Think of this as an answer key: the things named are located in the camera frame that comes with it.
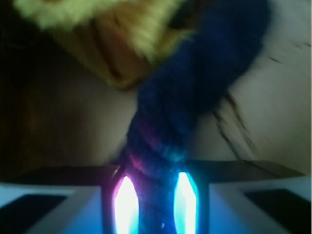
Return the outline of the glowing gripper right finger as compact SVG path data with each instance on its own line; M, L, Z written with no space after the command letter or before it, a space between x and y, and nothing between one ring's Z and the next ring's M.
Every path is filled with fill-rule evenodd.
M175 189L179 234L309 234L312 180L269 161L188 160Z

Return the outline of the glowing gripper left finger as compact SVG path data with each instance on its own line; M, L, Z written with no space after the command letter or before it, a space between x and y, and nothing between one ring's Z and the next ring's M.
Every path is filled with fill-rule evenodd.
M44 167L0 185L3 234L136 234L138 216L122 166Z

